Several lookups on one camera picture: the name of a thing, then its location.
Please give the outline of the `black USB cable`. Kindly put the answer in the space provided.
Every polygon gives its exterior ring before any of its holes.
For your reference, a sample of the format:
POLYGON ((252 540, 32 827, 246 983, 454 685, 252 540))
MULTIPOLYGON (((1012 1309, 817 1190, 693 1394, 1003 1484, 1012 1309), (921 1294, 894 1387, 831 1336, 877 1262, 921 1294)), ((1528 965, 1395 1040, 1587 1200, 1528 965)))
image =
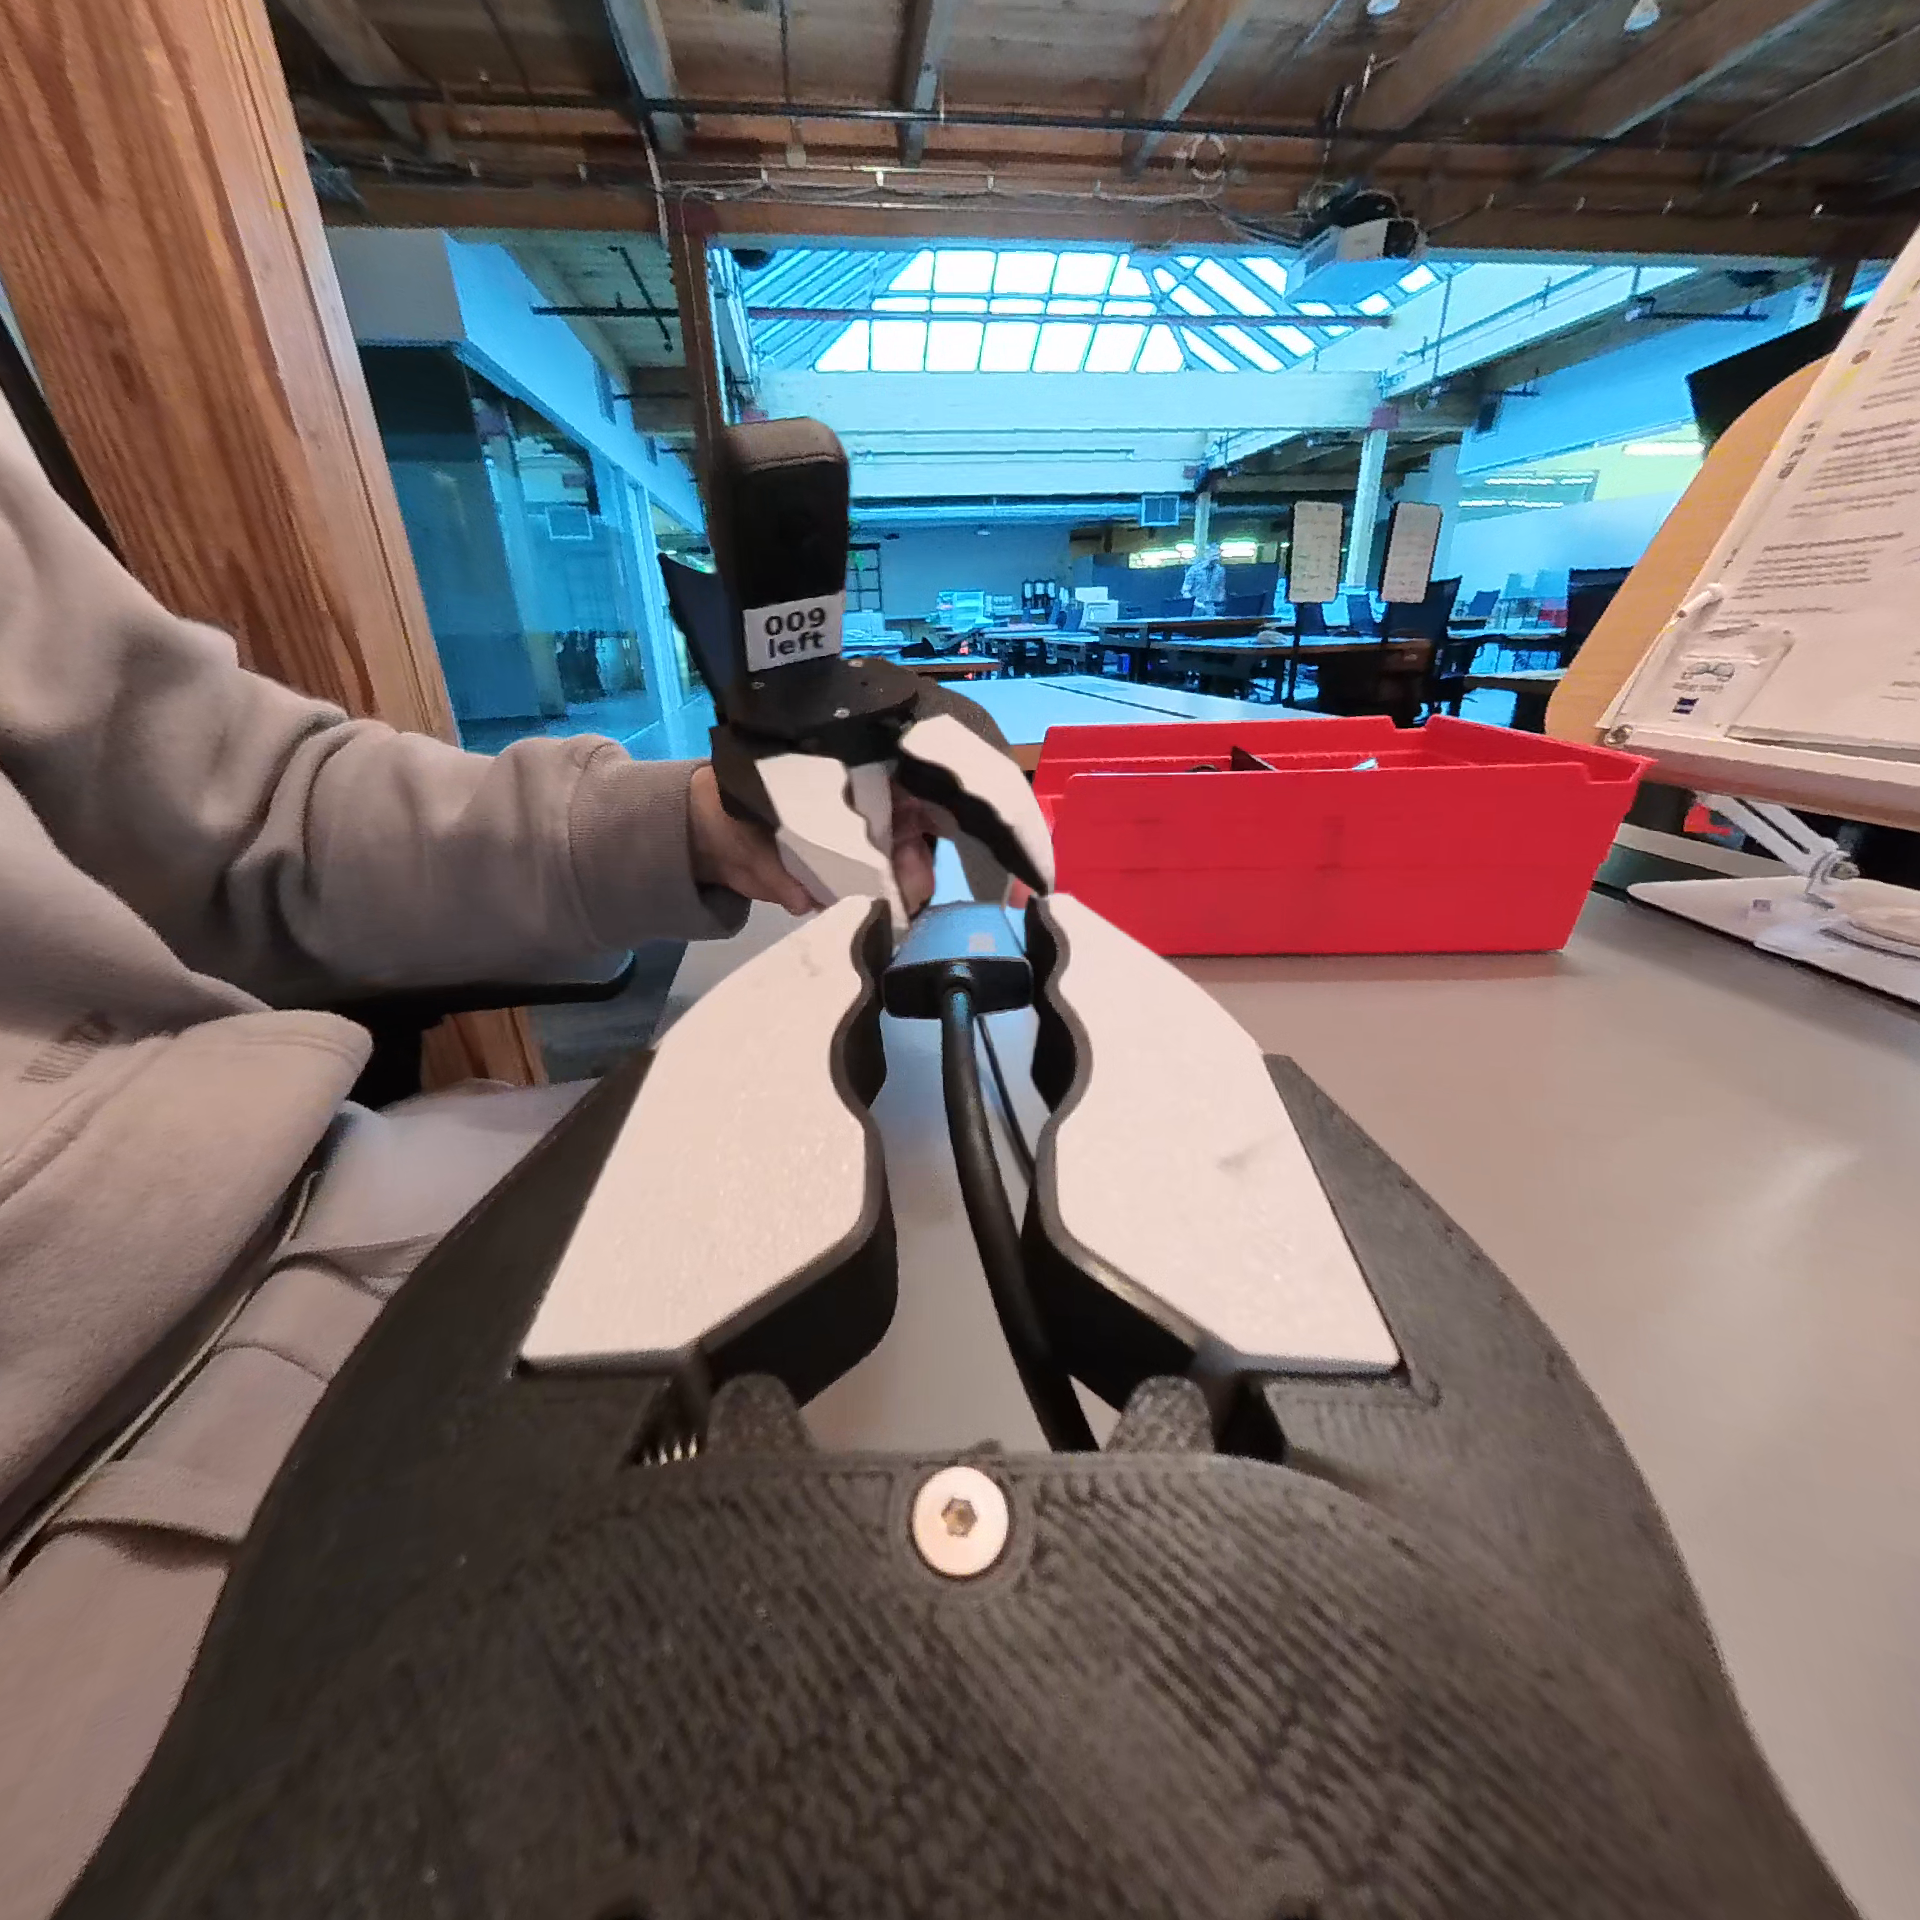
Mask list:
POLYGON ((989 1103, 980 1080, 984 1018, 1032 1000, 1032 966, 1005 911, 987 902, 941 902, 908 927, 879 981, 888 1018, 939 1028, 943 1124, 967 1224, 980 1259, 1000 1336, 1027 1404, 1056 1452, 1094 1452, 1096 1439, 1029 1287, 1022 1231, 1012 1214, 989 1103))

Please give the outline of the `grey desk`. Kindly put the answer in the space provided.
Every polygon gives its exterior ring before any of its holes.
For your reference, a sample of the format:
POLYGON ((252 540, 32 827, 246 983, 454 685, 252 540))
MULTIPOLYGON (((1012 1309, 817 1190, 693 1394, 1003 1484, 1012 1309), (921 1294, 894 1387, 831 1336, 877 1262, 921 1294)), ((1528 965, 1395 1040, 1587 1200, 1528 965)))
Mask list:
POLYGON ((1606 893, 1559 954, 1181 972, 1542 1316, 1833 1874, 1916 1916, 1916 1013, 1606 893))

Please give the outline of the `wooden pillar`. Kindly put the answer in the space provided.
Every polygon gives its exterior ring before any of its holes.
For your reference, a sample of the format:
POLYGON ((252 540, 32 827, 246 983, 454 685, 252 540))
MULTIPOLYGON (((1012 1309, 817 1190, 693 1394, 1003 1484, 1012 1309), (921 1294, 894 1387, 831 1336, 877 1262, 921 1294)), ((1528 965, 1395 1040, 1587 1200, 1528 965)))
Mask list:
POLYGON ((4 5, 4 293, 124 564, 271 680, 453 740, 263 5, 4 5))

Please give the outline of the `ceiling projector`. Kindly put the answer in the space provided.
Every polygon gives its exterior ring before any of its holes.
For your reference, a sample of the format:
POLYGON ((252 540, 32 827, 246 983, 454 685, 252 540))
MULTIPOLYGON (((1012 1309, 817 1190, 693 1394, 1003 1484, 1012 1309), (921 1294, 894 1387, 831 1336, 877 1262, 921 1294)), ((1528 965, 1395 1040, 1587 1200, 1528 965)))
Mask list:
POLYGON ((1399 280, 1424 254, 1427 234, 1406 216, 1327 227, 1286 268, 1286 299, 1357 304, 1399 280))

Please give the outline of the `black monitor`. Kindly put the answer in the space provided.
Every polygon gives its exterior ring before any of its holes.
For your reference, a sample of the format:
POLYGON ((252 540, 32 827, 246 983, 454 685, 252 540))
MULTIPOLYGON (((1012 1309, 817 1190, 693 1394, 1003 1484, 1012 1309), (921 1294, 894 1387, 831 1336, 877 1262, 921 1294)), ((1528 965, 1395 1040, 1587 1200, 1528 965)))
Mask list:
POLYGON ((1749 406, 1801 367, 1831 354, 1853 318, 1855 310, 1841 306, 1803 326, 1691 371, 1687 394, 1701 445, 1712 447, 1749 406))

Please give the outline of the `red plastic bin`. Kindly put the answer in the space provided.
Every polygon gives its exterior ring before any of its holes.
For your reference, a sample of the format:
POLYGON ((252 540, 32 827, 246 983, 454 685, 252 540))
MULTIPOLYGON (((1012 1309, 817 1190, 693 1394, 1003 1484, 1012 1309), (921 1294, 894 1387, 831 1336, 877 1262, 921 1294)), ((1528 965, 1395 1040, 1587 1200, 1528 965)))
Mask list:
POLYGON ((1059 892, 1165 957, 1560 951, 1648 762, 1432 717, 1054 726, 1059 892))

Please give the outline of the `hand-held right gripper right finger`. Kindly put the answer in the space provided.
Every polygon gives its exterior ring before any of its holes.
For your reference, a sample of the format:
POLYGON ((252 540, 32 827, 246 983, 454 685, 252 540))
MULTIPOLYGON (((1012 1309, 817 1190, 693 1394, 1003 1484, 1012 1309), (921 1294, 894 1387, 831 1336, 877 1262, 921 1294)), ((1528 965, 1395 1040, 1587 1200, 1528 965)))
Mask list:
POLYGON ((1403 1355, 1262 1046, 1165 957, 1032 896, 1024 1206, 1031 1290, 1070 1381, 1108 1407, 1195 1382, 1219 1419, 1265 1379, 1384 1381, 1403 1355))

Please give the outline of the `person's left hand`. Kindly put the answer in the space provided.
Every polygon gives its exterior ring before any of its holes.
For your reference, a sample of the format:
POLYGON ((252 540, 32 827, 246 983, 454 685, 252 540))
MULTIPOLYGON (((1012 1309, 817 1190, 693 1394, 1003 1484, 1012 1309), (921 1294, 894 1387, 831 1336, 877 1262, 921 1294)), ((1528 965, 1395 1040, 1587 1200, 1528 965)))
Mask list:
MULTIPOLYGON (((937 840, 950 824, 949 815, 894 786, 891 859, 903 910, 913 918, 937 885, 937 840)), ((713 767, 693 765, 687 782, 687 848, 689 871, 699 887, 721 888, 747 901, 780 906, 805 917, 831 899, 809 888, 791 872, 774 837, 757 822, 728 813, 713 767)))

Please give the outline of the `person's left forearm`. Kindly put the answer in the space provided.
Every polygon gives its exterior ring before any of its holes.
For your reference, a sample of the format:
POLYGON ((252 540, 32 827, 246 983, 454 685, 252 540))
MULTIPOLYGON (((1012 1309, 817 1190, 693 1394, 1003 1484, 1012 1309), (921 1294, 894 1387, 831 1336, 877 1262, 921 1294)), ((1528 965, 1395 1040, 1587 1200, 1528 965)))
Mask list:
POLYGON ((1 496, 7 1018, 165 1028, 742 927, 697 876, 693 762, 470 754, 261 679, 112 560, 12 414, 1 496))

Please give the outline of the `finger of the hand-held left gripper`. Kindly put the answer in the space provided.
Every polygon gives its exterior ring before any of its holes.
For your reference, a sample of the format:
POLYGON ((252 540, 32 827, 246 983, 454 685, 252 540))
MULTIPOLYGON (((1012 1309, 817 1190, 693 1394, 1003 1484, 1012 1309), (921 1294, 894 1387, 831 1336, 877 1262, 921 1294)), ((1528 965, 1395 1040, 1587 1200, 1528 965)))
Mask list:
POLYGON ((908 920, 894 853, 891 762, 848 765, 781 752, 758 758, 757 774, 773 806, 781 863, 817 908, 864 899, 883 902, 894 924, 908 920))
POLYGON ((1007 749, 953 712, 924 715, 897 734, 895 779, 941 810, 959 835, 977 840, 1029 892, 1054 892, 1048 822, 1007 749))

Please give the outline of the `document stand with instruction sheets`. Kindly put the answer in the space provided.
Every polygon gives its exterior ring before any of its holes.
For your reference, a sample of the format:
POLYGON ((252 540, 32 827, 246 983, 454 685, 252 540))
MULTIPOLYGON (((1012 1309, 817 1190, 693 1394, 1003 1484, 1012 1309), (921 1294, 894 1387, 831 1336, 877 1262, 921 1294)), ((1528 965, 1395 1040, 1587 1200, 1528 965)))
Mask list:
POLYGON ((1918 239, 1836 349, 1710 447, 1551 698, 1764 859, 1625 896, 1918 1003, 1916 888, 1813 818, 1918 827, 1918 239))

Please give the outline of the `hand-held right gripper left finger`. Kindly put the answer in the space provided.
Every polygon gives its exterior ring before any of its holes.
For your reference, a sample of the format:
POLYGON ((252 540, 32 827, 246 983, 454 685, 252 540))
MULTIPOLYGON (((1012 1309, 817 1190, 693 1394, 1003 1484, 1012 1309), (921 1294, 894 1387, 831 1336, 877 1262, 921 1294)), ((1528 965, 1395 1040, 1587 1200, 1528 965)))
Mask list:
POLYGON ((519 1347, 529 1376, 776 1379, 797 1404, 891 1325, 872 1101, 894 918, 848 899, 718 978, 646 1064, 519 1347))

